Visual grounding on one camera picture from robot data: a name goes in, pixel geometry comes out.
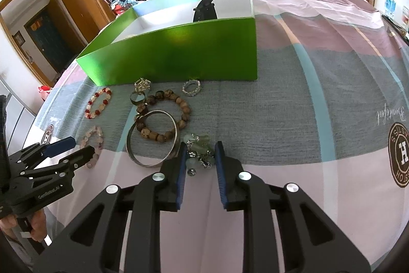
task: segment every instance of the human hand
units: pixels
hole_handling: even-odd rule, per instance
[[[41,209],[34,213],[30,221],[33,230],[30,232],[34,241],[41,242],[47,236],[46,214]],[[12,228],[17,226],[16,216],[11,214],[0,220],[0,229],[10,238],[17,240]]]

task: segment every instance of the red and white bead bracelet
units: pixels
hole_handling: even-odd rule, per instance
[[[87,146],[87,144],[89,143],[88,140],[89,138],[96,133],[98,135],[97,138],[97,143],[98,146],[97,148],[95,148],[95,153],[93,155],[93,157],[91,158],[91,160],[89,160],[89,162],[87,163],[87,167],[88,168],[92,168],[95,166],[95,164],[97,163],[99,156],[101,155],[101,151],[102,151],[102,147],[104,145],[104,135],[102,133],[102,130],[99,126],[93,126],[92,128],[90,128],[86,133],[84,138],[81,140],[80,144],[79,144],[79,148],[84,148],[85,146]]]
[[[99,105],[99,107],[91,112],[91,106],[94,104],[94,101],[99,98],[101,94],[105,93],[106,97],[102,101],[102,103]],[[111,99],[111,90],[109,88],[102,88],[101,90],[97,91],[88,101],[87,107],[85,108],[85,118],[91,119],[95,118],[95,116],[98,116],[101,114],[102,110],[105,109],[105,106],[108,104],[108,101]]]

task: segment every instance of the brown circular emblem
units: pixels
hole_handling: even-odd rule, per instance
[[[42,135],[42,139],[40,144],[49,144],[52,138],[52,134],[54,133],[54,125],[50,125],[44,134]]]
[[[394,123],[389,131],[389,161],[395,182],[400,187],[409,183],[409,132],[401,123]]]

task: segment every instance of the open box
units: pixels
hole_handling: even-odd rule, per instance
[[[140,3],[108,25],[77,62],[98,86],[140,77],[153,82],[256,80],[252,0]]]

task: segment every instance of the metal bolt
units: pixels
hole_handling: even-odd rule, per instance
[[[246,171],[242,171],[239,175],[238,178],[240,178],[241,180],[249,180],[250,178],[252,178],[252,175]]]
[[[115,185],[115,184],[108,185],[108,186],[106,187],[106,191],[107,191],[107,193],[109,193],[109,194],[117,193],[118,190],[119,190],[119,187],[118,187],[117,185]]]
[[[287,184],[286,188],[287,188],[287,191],[289,192],[297,192],[299,190],[298,185],[294,183]]]
[[[152,175],[152,179],[153,179],[154,181],[156,181],[156,182],[159,182],[159,181],[165,179],[165,175],[162,174],[162,173],[155,173],[155,174]]]
[[[196,175],[196,170],[195,169],[188,169],[187,174],[191,177]]]

